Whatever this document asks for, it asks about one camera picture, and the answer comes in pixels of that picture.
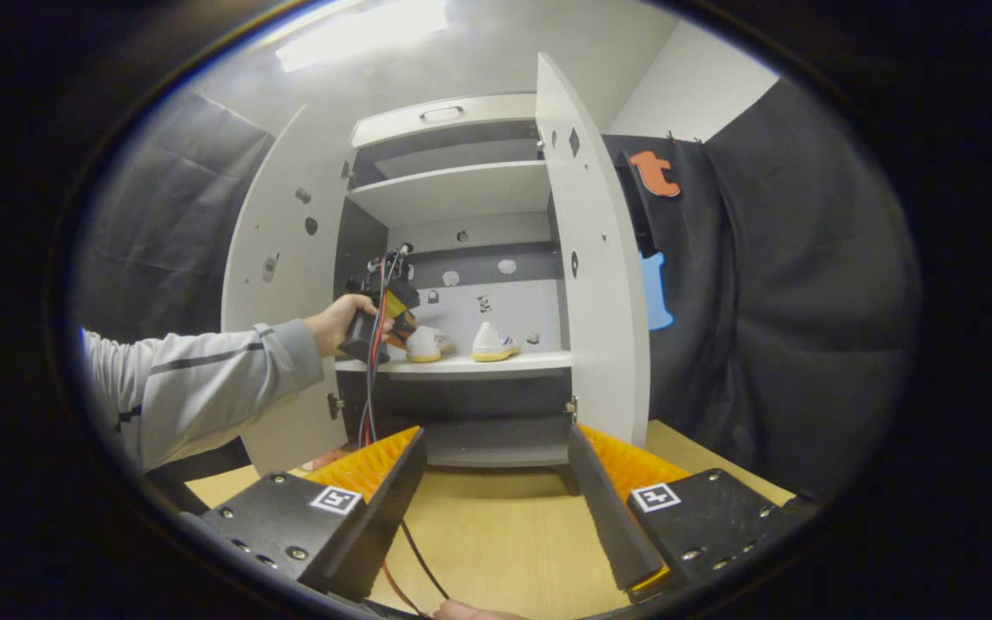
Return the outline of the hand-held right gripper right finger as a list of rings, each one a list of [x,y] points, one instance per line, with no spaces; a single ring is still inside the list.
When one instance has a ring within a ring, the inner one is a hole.
[[[611,576],[635,604],[709,584],[798,524],[792,499],[772,502],[724,468],[689,474],[587,426],[570,428],[567,454]]]

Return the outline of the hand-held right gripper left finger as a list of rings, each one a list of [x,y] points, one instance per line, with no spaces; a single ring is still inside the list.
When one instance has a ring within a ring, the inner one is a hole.
[[[366,599],[428,464],[424,428],[375,441],[306,475],[273,471],[181,521],[245,569]]]

